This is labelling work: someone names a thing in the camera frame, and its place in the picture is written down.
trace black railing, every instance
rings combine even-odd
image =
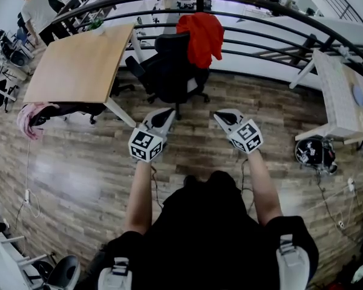
[[[144,1],[144,0],[101,0],[90,5],[84,5],[83,7],[74,9],[67,13],[64,13],[58,16],[54,22],[63,22],[69,31],[73,34],[86,30],[87,26],[89,26],[92,22],[83,22],[80,25],[73,25],[71,24],[71,20],[73,18],[77,18],[78,16],[82,16],[83,14],[87,14],[88,12],[94,12],[101,10],[103,8],[110,8],[118,4],[123,4],[127,2],[134,2],[134,1]],[[195,13],[196,11],[205,11],[204,10],[204,0],[195,0],[195,8],[193,10],[188,9],[166,9],[166,10],[145,10],[145,11],[137,11],[132,13],[125,13],[125,14],[118,14],[116,16],[110,16],[105,19],[104,21],[112,21],[115,19],[120,18],[134,18],[136,19],[139,16],[143,15],[156,15],[156,14],[171,14],[171,13]],[[350,53],[354,58],[360,57],[362,59],[363,64],[363,44],[352,44],[349,40],[342,37],[340,34],[335,32],[334,30],[330,29],[329,27],[325,26],[324,24],[314,20],[312,17],[304,16],[303,14],[293,11],[289,8],[283,7],[277,3],[269,2],[266,0],[226,0],[226,1],[233,1],[239,2],[242,4],[250,4],[256,7],[261,7],[273,11],[274,13],[278,13],[283,16],[289,16],[292,19],[295,19],[303,24],[311,26],[312,28],[317,29],[318,31],[322,32],[320,35],[324,36],[322,39],[318,39],[314,34],[306,34],[304,32],[300,32],[294,30],[289,27],[285,27],[280,24],[276,24],[271,21],[265,21],[264,19],[253,18],[250,16],[240,15],[240,14],[233,14],[233,13],[226,13],[220,11],[205,11],[206,13],[210,13],[213,15],[220,15],[220,16],[230,16],[233,18],[242,19],[245,21],[257,22],[270,29],[278,29],[285,31],[286,38],[276,37],[272,35],[271,31],[267,33],[262,33],[258,31],[252,30],[245,30],[238,27],[224,27],[226,31],[233,31],[237,33],[242,33],[245,35],[256,36],[260,37],[260,40],[272,40],[275,41],[277,46],[266,46],[264,42],[245,42],[243,39],[228,39],[225,35],[224,45],[228,44],[236,44],[240,45],[237,47],[237,50],[230,50],[227,49],[226,46],[222,49],[223,53],[239,55],[239,56],[246,56],[246,57],[253,57],[256,59],[266,60],[270,62],[279,63],[285,66],[291,66],[296,69],[303,69],[307,63],[311,59],[312,52],[315,48],[325,52],[329,55],[340,55],[338,51],[338,47],[343,45],[349,48]],[[137,24],[135,29],[145,29],[145,28],[158,28],[158,27],[174,27],[176,26],[176,22],[158,22],[158,23],[150,23],[150,24]],[[294,42],[292,39],[293,37],[301,37],[301,42]],[[139,36],[138,39],[141,41],[144,40],[154,40],[157,36]],[[154,47],[151,44],[146,43],[149,46],[145,46],[142,44],[143,50],[153,50]],[[256,48],[257,52],[250,52],[250,51],[242,51],[242,49],[247,48]]]
[[[363,19],[347,0],[325,0],[336,12],[340,19],[362,22]]]

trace red jacket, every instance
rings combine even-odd
[[[198,68],[208,68],[212,62],[211,55],[222,59],[224,29],[219,20],[206,13],[184,15],[176,25],[176,32],[189,31],[188,60]]]

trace wooden floor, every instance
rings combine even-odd
[[[116,102],[136,121],[151,110],[165,107],[156,101],[149,105],[146,94],[134,77],[119,72],[121,84],[133,83],[136,92],[126,91]],[[25,254],[54,251],[60,259],[75,254],[85,265],[102,243],[122,233],[136,161],[128,153],[132,129],[109,111],[92,126],[88,117],[73,114],[68,121],[54,118],[44,125],[44,136],[32,141],[29,151],[28,188],[38,197],[41,215],[35,218],[25,209],[22,222],[15,220],[26,189],[28,140],[16,126],[27,85],[8,114],[0,109],[0,214],[11,223],[13,234],[26,236]],[[280,194],[286,215],[302,216],[320,252],[318,272],[313,282],[334,279],[358,246],[337,231],[328,217],[312,169],[300,169],[294,158],[294,137],[327,122],[321,93],[243,76],[211,74],[205,92],[211,102],[194,97],[181,105],[182,120],[176,121],[168,146],[156,159],[160,202],[182,186],[183,178],[194,174],[206,179],[214,170],[229,172],[241,185],[241,164],[245,155],[233,149],[212,114],[223,108],[237,108],[260,126],[265,143],[261,148],[270,174]],[[337,175],[323,177],[321,187],[335,219],[346,224],[347,234],[363,238],[363,157],[355,146],[335,143]],[[246,187],[249,169],[244,170]],[[347,179],[353,177],[358,203],[349,193]],[[34,214],[37,203],[34,197]],[[244,192],[248,207],[252,195]],[[159,207],[153,202],[154,219]]]

